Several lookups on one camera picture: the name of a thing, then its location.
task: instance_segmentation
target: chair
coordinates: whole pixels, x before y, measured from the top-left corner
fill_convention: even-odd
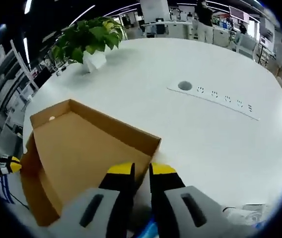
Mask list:
[[[256,39],[249,35],[241,34],[236,45],[236,52],[253,60],[256,54],[257,43]]]

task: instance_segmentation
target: round table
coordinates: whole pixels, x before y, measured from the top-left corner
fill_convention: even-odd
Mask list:
[[[91,74],[71,64],[40,88],[26,109],[24,147],[30,116],[72,98],[161,137],[154,160],[221,205],[282,195],[282,89],[269,71],[230,50],[183,39],[123,41],[106,57]],[[247,100],[259,120],[167,88],[184,80]]]

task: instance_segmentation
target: round hole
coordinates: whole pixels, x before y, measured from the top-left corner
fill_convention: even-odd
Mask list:
[[[188,91],[192,89],[192,84],[188,81],[182,81],[179,83],[178,87],[181,90]]]

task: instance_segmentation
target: monitor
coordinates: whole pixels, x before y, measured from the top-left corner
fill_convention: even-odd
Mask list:
[[[249,24],[249,15],[235,7],[229,6],[230,16]]]

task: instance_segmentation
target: cardboard box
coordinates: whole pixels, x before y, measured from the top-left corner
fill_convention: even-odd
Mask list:
[[[31,116],[33,132],[21,159],[21,182],[40,226],[59,218],[65,204],[98,187],[115,164],[136,164],[142,179],[161,139],[67,100]]]

